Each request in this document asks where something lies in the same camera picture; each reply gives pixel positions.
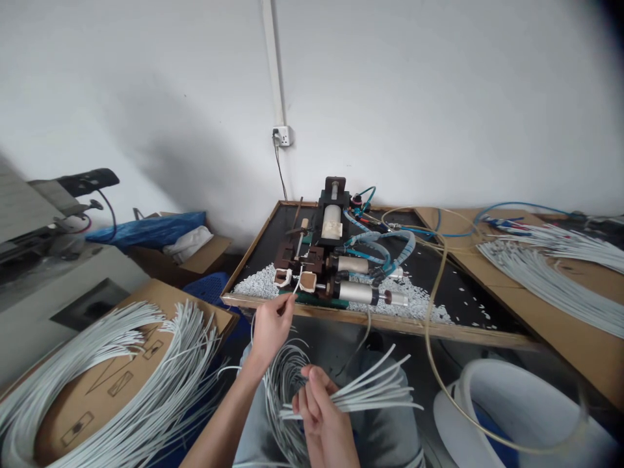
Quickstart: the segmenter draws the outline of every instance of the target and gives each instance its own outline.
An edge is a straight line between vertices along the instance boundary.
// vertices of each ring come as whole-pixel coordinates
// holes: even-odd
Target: white wall
[[[276,17],[293,198],[341,175],[386,204],[624,211],[622,76],[593,10],[278,0]],[[256,0],[4,2],[0,153],[27,179],[109,167],[120,220],[207,209],[245,248],[281,196],[266,59]]]
[[[281,194],[266,59],[255,1],[3,2],[0,153],[27,179],[111,168],[121,221],[207,209],[246,246]]]

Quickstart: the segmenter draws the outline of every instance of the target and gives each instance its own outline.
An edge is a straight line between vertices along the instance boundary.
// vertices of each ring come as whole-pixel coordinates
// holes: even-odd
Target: red wire
[[[86,227],[84,227],[80,231],[76,231],[76,232],[73,232],[73,233],[70,233],[70,234],[81,234],[81,233],[85,232],[88,228],[91,227],[91,224],[93,223],[93,221],[91,221],[91,217],[88,214],[86,214],[85,216],[87,217],[87,219],[89,219],[89,223],[86,225]]]

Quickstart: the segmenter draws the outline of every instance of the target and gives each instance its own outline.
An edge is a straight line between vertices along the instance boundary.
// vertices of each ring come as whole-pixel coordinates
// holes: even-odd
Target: bundle of white cables
[[[535,247],[544,247],[551,257],[585,260],[598,263],[624,274],[624,251],[605,240],[568,231],[552,224],[529,226],[517,224],[517,232],[530,235],[497,236],[506,241],[522,242]]]
[[[401,386],[400,367],[401,364],[410,358],[409,354],[399,362],[381,372],[373,374],[394,349],[395,345],[393,344],[377,364],[331,396],[331,401],[334,402],[339,410],[343,413],[351,413],[353,411],[379,410],[397,406],[423,409],[422,406],[414,403],[411,399],[410,393],[414,388]],[[284,403],[283,408],[279,412],[279,416],[282,419],[301,419],[301,415],[293,413],[292,404]]]
[[[500,271],[576,319],[624,338],[624,305],[581,286],[551,268],[536,250],[497,240],[477,246]]]
[[[310,364],[307,354],[296,344],[298,341],[307,346],[299,338],[288,340],[265,374],[266,413],[278,447],[290,465],[309,467],[306,438],[297,422],[301,416],[293,413],[291,404],[293,396],[306,384],[301,368]],[[413,388],[402,387],[400,384],[400,366],[410,355],[387,369],[374,373],[394,349],[395,345],[392,345],[379,362],[331,396],[341,411],[348,413],[399,406],[423,409],[411,399],[410,392]]]
[[[192,416],[185,415],[216,383],[216,372],[206,372],[217,348],[216,329],[212,317],[203,323],[195,303],[176,307],[173,320],[165,320],[156,306],[145,302],[113,311],[37,369],[0,405],[2,466],[37,468],[35,437],[61,389],[107,359],[131,359],[144,342],[137,329],[155,322],[163,322],[161,330],[173,337],[154,373],[102,429],[49,467],[144,467],[165,446],[203,424],[216,408],[216,397]]]

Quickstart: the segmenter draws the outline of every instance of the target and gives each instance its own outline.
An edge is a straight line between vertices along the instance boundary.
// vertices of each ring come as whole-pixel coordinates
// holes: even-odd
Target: blue plastic bag
[[[145,218],[118,225],[117,234],[111,240],[111,227],[88,233],[86,239],[88,242],[114,245],[123,253],[131,246],[160,250],[166,245],[175,244],[180,236],[204,226],[205,220],[205,211]]]

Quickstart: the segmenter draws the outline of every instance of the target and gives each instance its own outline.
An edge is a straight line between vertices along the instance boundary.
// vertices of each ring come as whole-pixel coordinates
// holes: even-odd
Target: blue stool
[[[234,337],[249,337],[252,331],[252,326],[242,312],[237,307],[229,307],[221,301],[221,293],[226,288],[228,281],[229,276],[227,273],[212,273],[208,276],[204,276],[202,279],[189,283],[184,286],[182,291],[190,294],[191,296],[195,296],[197,299],[201,299],[208,304],[212,304],[213,306],[221,307],[238,314],[239,322],[236,324],[236,328],[232,330],[232,333],[227,340]]]

